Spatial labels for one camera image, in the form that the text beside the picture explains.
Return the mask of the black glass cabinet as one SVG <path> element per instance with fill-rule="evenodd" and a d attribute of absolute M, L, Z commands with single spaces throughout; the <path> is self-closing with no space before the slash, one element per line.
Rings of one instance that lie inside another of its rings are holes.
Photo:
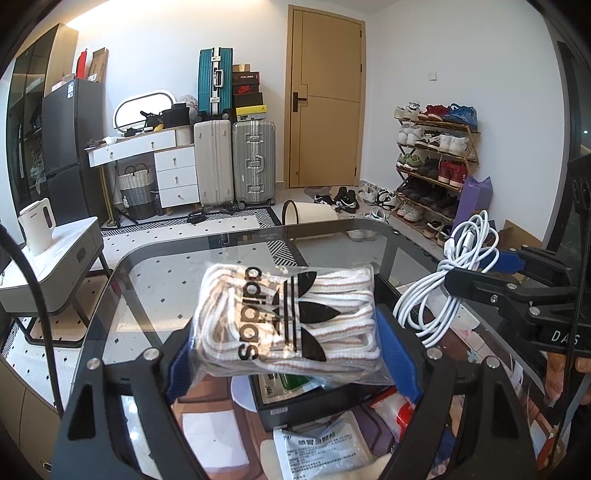
<path fill-rule="evenodd" d="M 47 192 L 42 153 L 42 102 L 72 73 L 78 32 L 60 23 L 16 58 L 8 93 L 8 178 L 16 210 Z"/>

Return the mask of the black handbag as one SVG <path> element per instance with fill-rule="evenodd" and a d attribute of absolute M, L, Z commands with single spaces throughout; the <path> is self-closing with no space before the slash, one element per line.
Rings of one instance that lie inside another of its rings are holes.
<path fill-rule="evenodd" d="M 174 103 L 161 112 L 165 129 L 190 125 L 189 107 L 185 103 Z"/>

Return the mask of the wooden door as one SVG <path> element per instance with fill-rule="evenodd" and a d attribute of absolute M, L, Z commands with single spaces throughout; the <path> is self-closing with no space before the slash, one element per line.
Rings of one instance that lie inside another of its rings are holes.
<path fill-rule="evenodd" d="M 356 185 L 366 104 L 366 25 L 290 5 L 283 177 L 290 188 Z"/>

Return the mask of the white suitcase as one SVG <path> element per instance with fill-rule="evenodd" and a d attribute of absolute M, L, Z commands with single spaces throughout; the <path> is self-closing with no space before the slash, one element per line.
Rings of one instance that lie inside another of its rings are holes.
<path fill-rule="evenodd" d="M 211 120 L 193 125 L 197 187 L 202 206 L 221 206 L 235 200 L 232 172 L 231 124 Z"/>

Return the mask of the white dressing desk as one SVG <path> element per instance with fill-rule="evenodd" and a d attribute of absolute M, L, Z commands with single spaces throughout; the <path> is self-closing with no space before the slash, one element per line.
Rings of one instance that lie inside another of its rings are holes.
<path fill-rule="evenodd" d="M 99 172 L 106 225 L 149 219 L 199 202 L 197 161 L 189 126 L 134 137 L 106 137 L 86 149 Z"/>

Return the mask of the teal suitcase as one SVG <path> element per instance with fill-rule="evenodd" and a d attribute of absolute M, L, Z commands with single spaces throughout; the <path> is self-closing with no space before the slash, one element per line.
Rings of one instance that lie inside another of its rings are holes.
<path fill-rule="evenodd" d="M 199 52 L 197 105 L 204 117 L 231 116 L 232 63 L 232 48 L 213 47 Z"/>

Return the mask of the red tissue packet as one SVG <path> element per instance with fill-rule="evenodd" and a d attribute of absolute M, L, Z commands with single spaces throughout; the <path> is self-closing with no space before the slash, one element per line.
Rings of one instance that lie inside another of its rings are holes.
<path fill-rule="evenodd" d="M 402 395 L 396 387 L 389 388 L 370 404 L 400 442 L 415 412 L 415 405 Z"/>

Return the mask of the wooden shoe rack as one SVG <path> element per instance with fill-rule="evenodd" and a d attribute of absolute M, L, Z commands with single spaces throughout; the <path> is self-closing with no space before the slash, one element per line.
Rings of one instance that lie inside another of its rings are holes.
<path fill-rule="evenodd" d="M 471 169 L 479 164 L 478 114 L 473 106 L 418 102 L 394 108 L 399 122 L 394 192 L 396 213 L 424 237 L 442 245 L 449 238 Z"/>

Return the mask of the purple shopping bag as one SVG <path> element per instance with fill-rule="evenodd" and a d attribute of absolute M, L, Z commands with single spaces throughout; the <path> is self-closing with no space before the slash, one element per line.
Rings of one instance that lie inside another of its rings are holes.
<path fill-rule="evenodd" d="M 487 210 L 493 197 L 493 185 L 490 177 L 478 181 L 469 176 L 460 195 L 454 226 L 467 221 L 475 212 Z"/>

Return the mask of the adidas socks pack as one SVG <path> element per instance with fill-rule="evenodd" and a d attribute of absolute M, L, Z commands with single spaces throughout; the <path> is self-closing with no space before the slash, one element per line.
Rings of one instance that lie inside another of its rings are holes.
<path fill-rule="evenodd" d="M 375 273 L 353 268 L 211 263 L 189 335 L 191 372 L 288 374 L 331 386 L 389 386 Z"/>

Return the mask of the black refrigerator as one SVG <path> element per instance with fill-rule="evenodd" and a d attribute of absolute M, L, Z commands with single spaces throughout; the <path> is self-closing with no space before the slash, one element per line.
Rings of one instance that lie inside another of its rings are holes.
<path fill-rule="evenodd" d="M 107 211 L 99 170 L 86 149 L 105 136 L 104 88 L 74 79 L 42 100 L 42 152 L 51 207 L 59 225 Z"/>

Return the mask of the white printed plastic packet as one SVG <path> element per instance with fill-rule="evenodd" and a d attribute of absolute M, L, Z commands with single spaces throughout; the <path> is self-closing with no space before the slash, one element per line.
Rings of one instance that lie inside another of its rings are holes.
<path fill-rule="evenodd" d="M 276 429 L 273 442 L 283 479 L 378 479 L 392 457 L 370 451 L 351 411 L 304 433 Z"/>

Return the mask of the woven laundry basket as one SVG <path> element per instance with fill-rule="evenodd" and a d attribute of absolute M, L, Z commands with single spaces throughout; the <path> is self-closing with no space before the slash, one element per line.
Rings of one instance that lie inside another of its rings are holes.
<path fill-rule="evenodd" d="M 143 163 L 128 166 L 117 177 L 123 206 L 132 220 L 144 220 L 155 214 L 152 201 L 153 174 Z"/>

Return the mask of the oval vanity mirror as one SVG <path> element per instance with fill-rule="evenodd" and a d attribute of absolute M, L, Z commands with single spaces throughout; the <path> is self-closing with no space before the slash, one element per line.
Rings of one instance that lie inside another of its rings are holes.
<path fill-rule="evenodd" d="M 112 116 L 113 129 L 123 133 L 128 128 L 142 129 L 150 115 L 160 115 L 176 102 L 174 95 L 166 90 L 143 93 L 119 103 Z"/>

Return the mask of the open cardboard box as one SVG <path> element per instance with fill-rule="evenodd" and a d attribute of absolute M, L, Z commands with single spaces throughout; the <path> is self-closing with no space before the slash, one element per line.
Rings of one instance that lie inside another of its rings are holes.
<path fill-rule="evenodd" d="M 503 251 L 509 251 L 511 249 L 519 250 L 523 246 L 542 247 L 541 240 L 509 219 L 505 220 L 503 229 L 499 231 L 499 238 L 498 248 Z"/>

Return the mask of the white electric kettle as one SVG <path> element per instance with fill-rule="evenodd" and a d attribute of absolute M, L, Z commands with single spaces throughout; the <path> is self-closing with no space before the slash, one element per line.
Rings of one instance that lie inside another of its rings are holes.
<path fill-rule="evenodd" d="M 22 209 L 18 221 L 33 256 L 40 255 L 51 247 L 56 221 L 48 198 L 37 200 Z"/>

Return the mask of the silver suitcase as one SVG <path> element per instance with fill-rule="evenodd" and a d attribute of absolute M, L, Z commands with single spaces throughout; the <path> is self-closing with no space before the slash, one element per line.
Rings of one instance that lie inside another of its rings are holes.
<path fill-rule="evenodd" d="M 235 201 L 239 205 L 273 205 L 276 193 L 276 126 L 273 122 L 235 123 L 232 166 Z"/>

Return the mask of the white side table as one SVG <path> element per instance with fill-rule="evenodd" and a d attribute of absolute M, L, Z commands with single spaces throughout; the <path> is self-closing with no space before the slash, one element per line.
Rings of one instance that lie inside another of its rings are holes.
<path fill-rule="evenodd" d="M 77 220 L 55 228 L 53 243 L 43 253 L 34 256 L 27 248 L 26 259 L 40 285 L 48 315 L 56 317 L 72 308 L 78 323 L 88 326 L 90 319 L 76 298 L 84 280 L 92 276 L 109 277 L 103 254 L 103 237 L 96 217 Z M 8 316 L 9 325 L 16 326 L 31 345 L 41 346 L 43 339 L 32 336 L 39 322 L 32 293 L 18 266 L 12 262 L 1 282 L 1 311 Z"/>

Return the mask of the black cardboard box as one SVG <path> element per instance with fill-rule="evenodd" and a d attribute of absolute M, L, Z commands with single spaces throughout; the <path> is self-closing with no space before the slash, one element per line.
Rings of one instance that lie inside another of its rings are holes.
<path fill-rule="evenodd" d="M 411 329 L 394 319 L 394 304 L 401 294 L 381 275 L 375 276 L 377 325 L 382 359 L 393 385 L 412 402 L 421 400 L 429 379 L 426 349 Z M 249 377 L 256 413 L 267 432 L 274 428 L 295 427 L 351 410 L 375 400 L 388 389 L 386 385 L 348 384 L 335 388 L 305 383 L 308 390 L 287 390 L 280 379 L 270 376 Z"/>

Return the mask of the white waste bin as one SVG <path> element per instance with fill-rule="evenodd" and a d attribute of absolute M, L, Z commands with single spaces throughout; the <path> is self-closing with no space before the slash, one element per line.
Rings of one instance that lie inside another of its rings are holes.
<path fill-rule="evenodd" d="M 283 225 L 298 225 L 338 220 L 339 215 L 332 206 L 318 203 L 287 200 L 281 209 Z"/>

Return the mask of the stack of shoe boxes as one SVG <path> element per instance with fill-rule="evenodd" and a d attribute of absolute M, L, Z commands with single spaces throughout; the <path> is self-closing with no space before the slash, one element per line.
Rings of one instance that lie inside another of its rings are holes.
<path fill-rule="evenodd" d="M 260 74 L 249 64 L 232 66 L 232 99 L 236 120 L 266 119 L 267 107 L 260 90 Z"/>

